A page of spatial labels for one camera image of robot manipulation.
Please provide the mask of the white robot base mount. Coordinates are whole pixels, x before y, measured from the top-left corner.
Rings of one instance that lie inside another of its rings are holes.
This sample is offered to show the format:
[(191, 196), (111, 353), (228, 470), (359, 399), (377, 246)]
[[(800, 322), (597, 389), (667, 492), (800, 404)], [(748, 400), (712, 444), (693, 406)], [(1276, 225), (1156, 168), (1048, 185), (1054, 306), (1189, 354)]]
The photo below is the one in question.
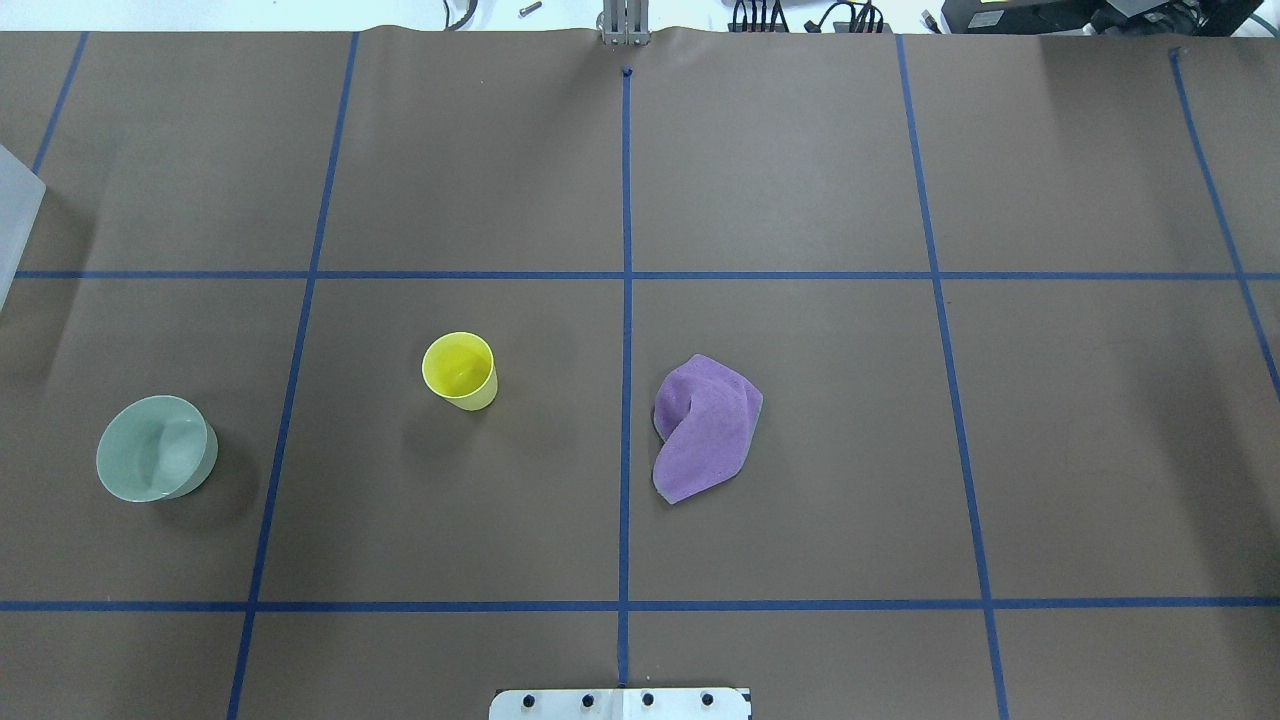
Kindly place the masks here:
[(750, 691), (731, 687), (512, 689), (489, 719), (751, 719)]

